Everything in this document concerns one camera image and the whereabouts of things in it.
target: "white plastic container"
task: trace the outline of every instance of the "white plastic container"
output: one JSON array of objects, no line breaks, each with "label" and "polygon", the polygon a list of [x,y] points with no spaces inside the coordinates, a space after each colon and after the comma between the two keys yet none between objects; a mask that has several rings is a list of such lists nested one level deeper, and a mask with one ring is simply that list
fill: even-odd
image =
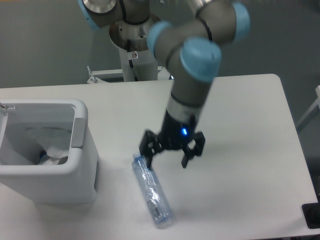
[{"label": "white plastic container", "polygon": [[[87,203],[97,197],[99,154],[88,109],[76,99],[0,99],[0,182],[39,203]],[[41,165],[30,129],[71,133],[63,164]]]}]

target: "plastic bottle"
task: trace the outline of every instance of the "plastic bottle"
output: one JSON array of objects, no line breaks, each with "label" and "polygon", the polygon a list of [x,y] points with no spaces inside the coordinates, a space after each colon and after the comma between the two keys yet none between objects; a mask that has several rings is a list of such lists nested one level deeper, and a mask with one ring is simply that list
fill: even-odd
[{"label": "plastic bottle", "polygon": [[171,220],[173,214],[157,175],[147,168],[145,158],[139,153],[133,155],[132,168],[154,223],[159,226]]}]

